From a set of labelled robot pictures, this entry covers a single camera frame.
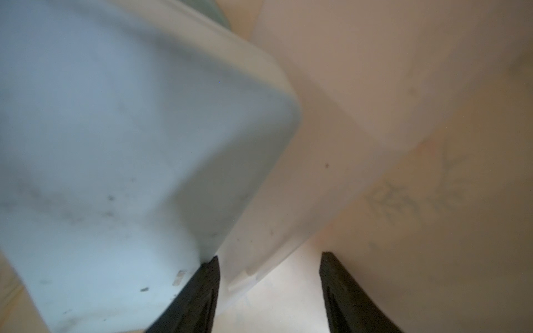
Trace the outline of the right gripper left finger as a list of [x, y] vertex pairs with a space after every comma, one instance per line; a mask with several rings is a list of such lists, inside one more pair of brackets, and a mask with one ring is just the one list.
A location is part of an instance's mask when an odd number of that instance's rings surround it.
[[219, 295], [218, 257], [202, 264], [145, 333], [211, 333]]

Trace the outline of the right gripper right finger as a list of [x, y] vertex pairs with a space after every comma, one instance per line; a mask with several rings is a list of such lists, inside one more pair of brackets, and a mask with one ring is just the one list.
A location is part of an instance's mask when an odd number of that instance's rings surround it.
[[376, 306], [332, 252], [321, 254], [319, 276], [331, 332], [402, 332]]

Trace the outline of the mint green pencil case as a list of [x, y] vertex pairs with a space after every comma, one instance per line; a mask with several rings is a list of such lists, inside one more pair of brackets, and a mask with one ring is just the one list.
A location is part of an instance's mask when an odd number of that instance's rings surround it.
[[3, 1], [1, 251], [48, 329], [153, 323], [300, 118], [269, 54], [180, 1]]

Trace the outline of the cream floral canvas bag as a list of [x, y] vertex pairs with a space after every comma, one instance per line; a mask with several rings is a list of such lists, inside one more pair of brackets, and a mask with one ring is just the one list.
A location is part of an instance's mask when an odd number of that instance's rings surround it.
[[[327, 332], [332, 252], [405, 332], [531, 332], [531, 1], [218, 6], [301, 118], [214, 255], [213, 330]], [[1, 331], [51, 332], [2, 251]]]

